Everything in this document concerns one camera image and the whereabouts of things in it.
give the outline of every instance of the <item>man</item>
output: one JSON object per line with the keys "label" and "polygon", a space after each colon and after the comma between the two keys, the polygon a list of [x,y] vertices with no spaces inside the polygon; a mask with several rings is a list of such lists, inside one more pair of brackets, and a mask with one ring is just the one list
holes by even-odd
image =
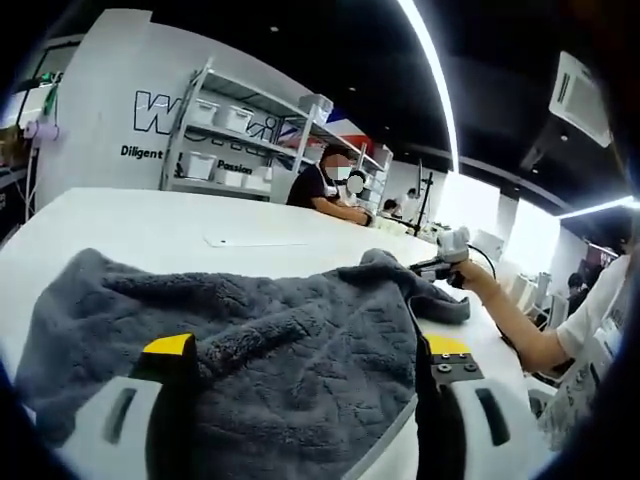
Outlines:
{"label": "man", "polygon": [[310,208],[358,225],[369,225],[371,217],[358,208],[349,207],[341,199],[337,181],[347,180],[351,173],[350,150],[329,145],[317,165],[298,175],[289,192],[287,205]]}
{"label": "man", "polygon": [[403,218],[403,215],[406,213],[407,207],[409,206],[409,202],[415,198],[418,198],[418,192],[415,188],[410,188],[405,195],[395,199],[398,206],[393,214],[396,217]]}

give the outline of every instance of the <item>hand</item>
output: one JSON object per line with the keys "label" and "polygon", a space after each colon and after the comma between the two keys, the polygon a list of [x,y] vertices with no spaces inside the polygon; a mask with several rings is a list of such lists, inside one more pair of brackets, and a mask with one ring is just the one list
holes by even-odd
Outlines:
{"label": "hand", "polygon": [[500,285],[491,274],[471,260],[458,263],[453,270],[460,272],[464,277],[462,287],[478,295],[483,303],[500,292]]}
{"label": "hand", "polygon": [[362,225],[363,227],[369,223],[369,214],[360,209],[356,209],[356,214],[358,216],[358,225]]}

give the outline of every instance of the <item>white sleeve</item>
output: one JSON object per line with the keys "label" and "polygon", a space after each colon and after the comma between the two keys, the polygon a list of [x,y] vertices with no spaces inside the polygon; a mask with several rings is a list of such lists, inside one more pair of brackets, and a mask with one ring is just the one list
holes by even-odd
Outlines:
{"label": "white sleeve", "polygon": [[576,358],[591,338],[624,282],[629,256],[624,255],[604,269],[582,305],[556,330],[558,340],[571,358]]}

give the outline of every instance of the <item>black ceiling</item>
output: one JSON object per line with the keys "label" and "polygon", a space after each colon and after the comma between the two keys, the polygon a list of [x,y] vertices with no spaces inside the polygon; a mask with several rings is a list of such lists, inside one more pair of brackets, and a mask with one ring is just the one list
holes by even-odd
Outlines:
{"label": "black ceiling", "polygon": [[[157,23],[222,41],[330,97],[371,138],[388,144],[397,160],[417,163],[421,158],[427,166],[448,169],[447,159],[420,149],[448,151],[448,137],[429,66],[395,0],[153,3],[86,1],[56,34],[86,31],[104,8],[153,10]],[[575,207],[626,191],[612,149],[600,148],[548,112],[560,51],[586,63],[590,58],[588,42],[560,3],[416,0],[439,52],[460,153],[480,162],[463,164],[462,173],[551,213],[565,210],[526,188],[514,188],[513,177]],[[537,173],[531,166],[521,168],[534,146],[543,149]],[[488,172],[482,164],[506,174]],[[567,226],[594,241],[617,244],[624,222],[594,228],[602,223],[595,220],[585,217]]]}

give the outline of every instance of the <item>air conditioner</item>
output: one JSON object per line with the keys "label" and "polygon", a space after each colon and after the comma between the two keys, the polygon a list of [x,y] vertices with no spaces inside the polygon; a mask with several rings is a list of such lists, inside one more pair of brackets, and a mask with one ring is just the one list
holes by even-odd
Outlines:
{"label": "air conditioner", "polygon": [[560,53],[549,111],[582,130],[601,147],[606,148],[611,143],[600,89],[587,67],[567,52]]}

